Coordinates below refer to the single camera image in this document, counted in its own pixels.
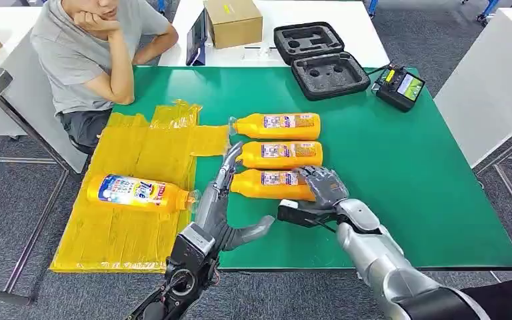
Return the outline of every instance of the black cable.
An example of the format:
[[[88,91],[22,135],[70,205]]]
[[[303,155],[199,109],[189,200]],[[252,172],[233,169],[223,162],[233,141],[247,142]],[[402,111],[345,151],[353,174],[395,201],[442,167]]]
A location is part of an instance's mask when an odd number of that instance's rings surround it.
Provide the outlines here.
[[[390,62],[390,63],[388,63],[388,64],[386,64],[386,65],[384,65],[384,66],[382,66],[382,67],[380,67],[380,68],[377,68],[377,69],[375,69],[375,70],[372,70],[372,71],[370,71],[370,72],[366,73],[366,75],[371,75],[371,74],[376,73],[376,72],[378,72],[378,71],[382,71],[382,70],[384,70],[384,69],[388,68],[388,66],[389,66],[390,64],[391,64],[391,62]]]
[[[334,230],[333,228],[331,228],[331,227],[329,227],[328,225],[324,224],[324,223],[323,223],[322,221],[320,221],[320,220],[309,220],[309,219],[306,219],[306,221],[307,221],[307,222],[310,222],[310,223],[318,224],[318,225],[320,225],[320,226],[324,227],[326,230],[330,230],[330,231],[332,231],[332,232],[334,232],[334,233],[336,233],[336,232],[337,232],[336,230]]]

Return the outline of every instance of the dark pants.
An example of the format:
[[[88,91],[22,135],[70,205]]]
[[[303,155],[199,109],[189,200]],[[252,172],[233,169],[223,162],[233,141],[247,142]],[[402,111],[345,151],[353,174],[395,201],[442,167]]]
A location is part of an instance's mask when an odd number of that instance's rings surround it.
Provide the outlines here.
[[[512,280],[462,292],[476,300],[491,320],[512,320]]]
[[[67,134],[72,136],[75,142],[88,147],[96,147],[111,110],[103,111],[76,111],[59,113],[60,121]]]

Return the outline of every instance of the green mat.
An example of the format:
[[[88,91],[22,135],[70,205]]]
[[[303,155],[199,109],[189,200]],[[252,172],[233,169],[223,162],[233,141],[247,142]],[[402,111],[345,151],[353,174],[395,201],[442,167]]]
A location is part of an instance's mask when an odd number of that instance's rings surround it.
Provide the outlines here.
[[[310,102],[286,67],[140,67],[135,85],[134,104],[116,112],[149,120],[156,105],[183,99],[203,106],[204,125],[256,112],[318,113],[324,165],[370,206],[414,266],[512,268],[512,243],[426,89],[413,110],[402,113],[370,90]],[[248,141],[232,142],[239,139]],[[220,157],[198,158],[197,189],[220,164]],[[277,205],[231,194],[230,224],[256,223],[275,215]],[[266,237],[221,254],[223,269],[348,267],[333,233],[281,221]]]

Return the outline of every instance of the chair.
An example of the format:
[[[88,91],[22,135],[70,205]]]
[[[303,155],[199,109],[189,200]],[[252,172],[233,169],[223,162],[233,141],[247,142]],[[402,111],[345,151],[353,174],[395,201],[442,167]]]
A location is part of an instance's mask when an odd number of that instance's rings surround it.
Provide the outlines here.
[[[95,148],[77,143],[77,141],[72,136],[69,135],[68,137],[69,142],[71,142],[71,145],[74,146],[77,150],[80,150],[81,152],[85,153],[86,155],[92,155],[95,151]]]

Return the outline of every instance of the blue chair leg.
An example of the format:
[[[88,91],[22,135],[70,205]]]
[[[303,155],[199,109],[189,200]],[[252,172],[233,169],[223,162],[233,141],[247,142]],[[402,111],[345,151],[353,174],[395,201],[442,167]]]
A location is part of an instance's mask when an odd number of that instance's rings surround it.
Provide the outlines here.
[[[480,22],[484,27],[487,25],[486,17],[490,14],[490,12],[495,8],[499,0],[488,0],[488,5],[484,11],[476,17],[476,20]]]
[[[376,6],[378,5],[378,0],[371,0],[370,6],[368,6],[368,15],[370,15],[370,18],[373,18],[376,14]]]
[[[166,10],[166,4],[164,0],[158,0],[158,12],[164,12]]]

